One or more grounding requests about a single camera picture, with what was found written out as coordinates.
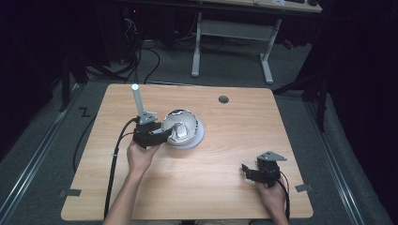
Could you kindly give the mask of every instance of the black tape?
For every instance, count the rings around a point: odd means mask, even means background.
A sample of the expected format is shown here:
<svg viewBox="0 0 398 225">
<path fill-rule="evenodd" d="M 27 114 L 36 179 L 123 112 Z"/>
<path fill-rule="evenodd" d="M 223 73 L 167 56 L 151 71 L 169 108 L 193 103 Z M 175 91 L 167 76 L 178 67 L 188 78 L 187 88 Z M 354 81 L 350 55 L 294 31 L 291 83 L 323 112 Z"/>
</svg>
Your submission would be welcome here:
<svg viewBox="0 0 398 225">
<path fill-rule="evenodd" d="M 82 191 L 80 189 L 69 189 L 69 190 L 61 190 L 59 192 L 59 197 L 60 198 L 65 198 L 67 196 L 76 196 L 79 197 Z"/>
</svg>

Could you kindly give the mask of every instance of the wooden table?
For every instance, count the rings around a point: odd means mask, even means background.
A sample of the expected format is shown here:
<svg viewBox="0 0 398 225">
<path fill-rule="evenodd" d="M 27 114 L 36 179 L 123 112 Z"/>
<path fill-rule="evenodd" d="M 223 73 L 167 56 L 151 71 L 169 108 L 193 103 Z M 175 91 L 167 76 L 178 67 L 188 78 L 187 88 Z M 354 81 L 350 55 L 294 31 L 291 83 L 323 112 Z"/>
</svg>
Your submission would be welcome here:
<svg viewBox="0 0 398 225">
<path fill-rule="evenodd" d="M 241 170 L 256 169 L 256 157 L 273 151 L 290 184 L 291 218 L 313 214 L 274 96 L 265 88 L 140 85 L 146 111 L 186 109 L 205 126 L 205 137 L 191 150 L 164 143 L 140 186 L 133 219 L 269 218 L 253 181 Z M 219 96 L 229 97 L 220 103 Z M 124 125 L 137 115 L 128 84 L 111 84 L 104 96 L 62 210 L 65 220 L 102 220 L 112 154 Z M 120 145 L 112 200 L 128 172 L 125 157 L 131 136 Z"/>
</svg>

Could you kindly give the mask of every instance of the tape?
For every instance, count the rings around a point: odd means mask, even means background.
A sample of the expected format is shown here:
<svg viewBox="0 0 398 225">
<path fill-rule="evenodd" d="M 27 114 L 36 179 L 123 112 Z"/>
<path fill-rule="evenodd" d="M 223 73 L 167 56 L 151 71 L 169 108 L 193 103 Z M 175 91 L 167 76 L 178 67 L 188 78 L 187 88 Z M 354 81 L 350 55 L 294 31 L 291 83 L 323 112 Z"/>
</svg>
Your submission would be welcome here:
<svg viewBox="0 0 398 225">
<path fill-rule="evenodd" d="M 295 186 L 296 191 L 297 192 L 301 192 L 301 191 L 307 191 L 310 192 L 313 190 L 313 186 L 312 185 L 300 185 L 300 186 Z"/>
<path fill-rule="evenodd" d="M 76 196 L 79 197 L 82 191 L 80 189 L 69 189 L 69 190 L 61 190 L 59 192 L 59 198 L 65 198 L 67 196 Z"/>
</svg>

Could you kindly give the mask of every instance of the table leg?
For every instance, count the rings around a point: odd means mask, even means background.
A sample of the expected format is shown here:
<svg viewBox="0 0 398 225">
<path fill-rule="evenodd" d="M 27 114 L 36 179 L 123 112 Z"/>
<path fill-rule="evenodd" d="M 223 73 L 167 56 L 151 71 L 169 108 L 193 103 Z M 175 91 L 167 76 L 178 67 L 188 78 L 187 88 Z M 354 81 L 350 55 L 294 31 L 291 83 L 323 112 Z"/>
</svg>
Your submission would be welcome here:
<svg viewBox="0 0 398 225">
<path fill-rule="evenodd" d="M 264 76 L 266 77 L 267 84 L 273 84 L 272 74 L 269 70 L 268 58 L 269 54 L 271 53 L 272 46 L 275 42 L 275 38 L 278 35 L 279 27 L 281 26 L 282 20 L 279 19 L 276 21 L 275 25 L 273 26 L 271 37 L 268 42 L 267 50 L 265 53 L 260 54 L 261 65 L 263 66 Z"/>
<path fill-rule="evenodd" d="M 195 52 L 193 53 L 193 62 L 192 62 L 192 76 L 199 76 L 199 67 L 200 67 L 200 37 L 202 32 L 202 12 L 198 12 L 198 22 L 196 27 L 196 45 Z"/>
</svg>

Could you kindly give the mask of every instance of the person's left hand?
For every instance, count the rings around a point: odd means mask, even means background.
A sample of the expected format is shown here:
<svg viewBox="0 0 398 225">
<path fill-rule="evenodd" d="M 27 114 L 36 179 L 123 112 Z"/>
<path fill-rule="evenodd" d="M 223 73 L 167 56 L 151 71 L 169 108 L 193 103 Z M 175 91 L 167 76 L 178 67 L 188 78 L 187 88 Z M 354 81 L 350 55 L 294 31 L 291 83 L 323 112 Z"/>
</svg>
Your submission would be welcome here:
<svg viewBox="0 0 398 225">
<path fill-rule="evenodd" d="M 127 148 L 130 173 L 145 173 L 152 162 L 153 156 L 160 147 L 160 145 L 155 145 L 144 149 L 138 143 L 132 141 Z"/>
</svg>

